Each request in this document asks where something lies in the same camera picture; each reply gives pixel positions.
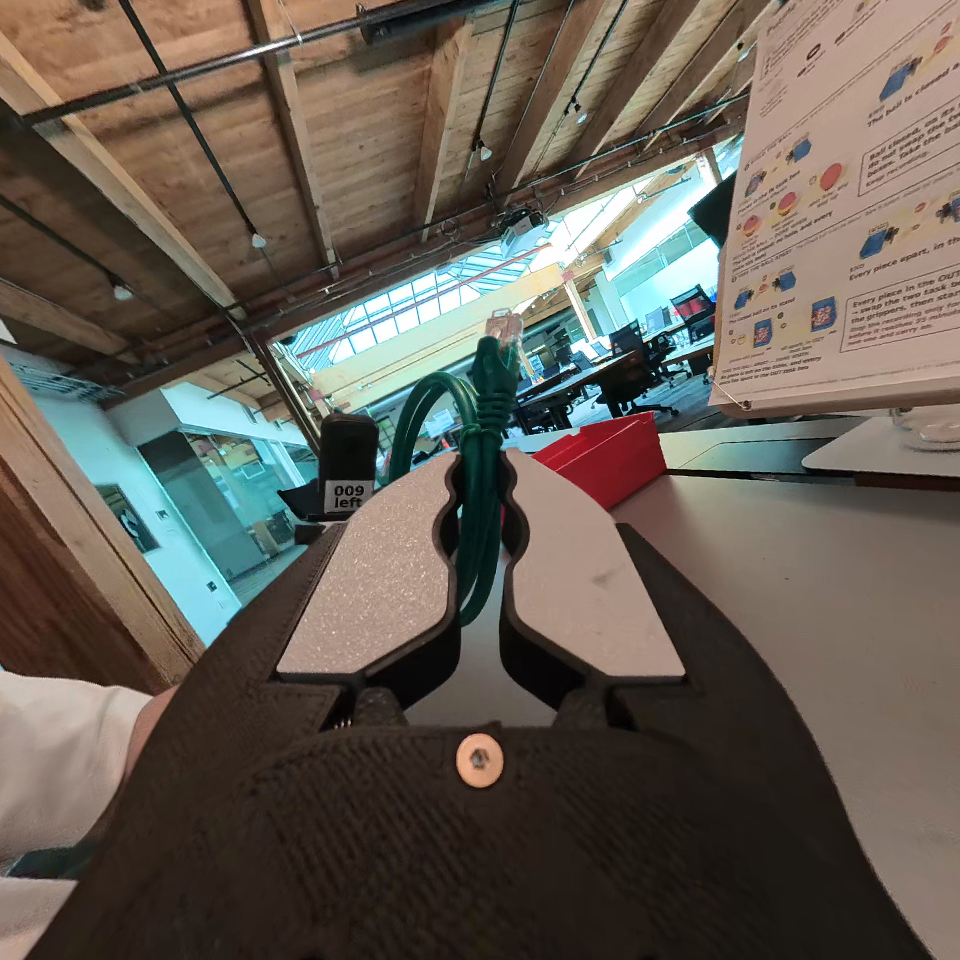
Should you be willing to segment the wooden pillar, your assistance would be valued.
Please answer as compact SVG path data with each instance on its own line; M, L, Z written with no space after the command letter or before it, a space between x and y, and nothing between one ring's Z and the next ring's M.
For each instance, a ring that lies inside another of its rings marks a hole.
M2 667L166 690L202 643L5 359L1 368Z

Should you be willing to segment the person's left forearm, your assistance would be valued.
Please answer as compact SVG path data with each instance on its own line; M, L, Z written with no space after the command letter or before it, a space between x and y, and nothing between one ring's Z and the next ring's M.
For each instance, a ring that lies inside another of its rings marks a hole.
M124 782L129 780L151 734L178 690L179 685L173 685L151 697L137 714L127 745Z

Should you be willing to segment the black office chair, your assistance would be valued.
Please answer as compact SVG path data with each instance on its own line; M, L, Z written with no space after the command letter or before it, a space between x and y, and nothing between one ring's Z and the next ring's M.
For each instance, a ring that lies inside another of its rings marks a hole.
M659 366L649 359L642 347L625 354L614 366L605 368L597 380L601 388L600 401L606 405L613 419L643 412L661 412L678 417L680 411L670 405L635 403L667 382Z

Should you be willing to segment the white stand base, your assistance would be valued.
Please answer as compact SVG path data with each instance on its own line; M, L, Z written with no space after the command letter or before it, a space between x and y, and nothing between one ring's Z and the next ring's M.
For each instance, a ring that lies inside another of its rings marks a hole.
M889 416L873 416L805 456L809 471L899 476L908 479L959 478L957 450L919 449Z

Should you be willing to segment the red plastic bin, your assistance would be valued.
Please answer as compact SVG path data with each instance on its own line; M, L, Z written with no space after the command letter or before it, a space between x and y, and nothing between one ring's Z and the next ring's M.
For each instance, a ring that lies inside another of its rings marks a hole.
M652 412L584 425L533 454L541 463L611 510L666 474Z

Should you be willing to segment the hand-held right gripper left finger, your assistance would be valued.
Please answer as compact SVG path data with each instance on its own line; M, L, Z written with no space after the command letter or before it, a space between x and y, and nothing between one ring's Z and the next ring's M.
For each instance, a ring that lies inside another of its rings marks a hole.
M291 682L442 684L461 628L454 487L445 452L390 483L346 523L278 661Z

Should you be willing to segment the instruction sheet board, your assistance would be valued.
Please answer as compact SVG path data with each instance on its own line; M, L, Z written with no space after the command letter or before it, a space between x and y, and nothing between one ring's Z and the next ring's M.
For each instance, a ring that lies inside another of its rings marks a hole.
M959 3L785 2L755 55L710 402L958 402Z

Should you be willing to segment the ceiling projector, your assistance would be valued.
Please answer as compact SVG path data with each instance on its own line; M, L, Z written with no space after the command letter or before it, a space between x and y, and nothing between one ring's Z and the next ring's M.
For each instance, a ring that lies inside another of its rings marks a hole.
M531 232L543 235L548 227L549 217L544 211L528 205L512 207L494 222L494 228L502 244L519 240Z

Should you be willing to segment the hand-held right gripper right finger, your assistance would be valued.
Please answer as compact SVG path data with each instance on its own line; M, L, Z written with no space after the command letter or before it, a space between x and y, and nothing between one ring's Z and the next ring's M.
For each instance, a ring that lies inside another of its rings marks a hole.
M682 683L687 672L617 523L520 450L501 455L500 659L523 689Z

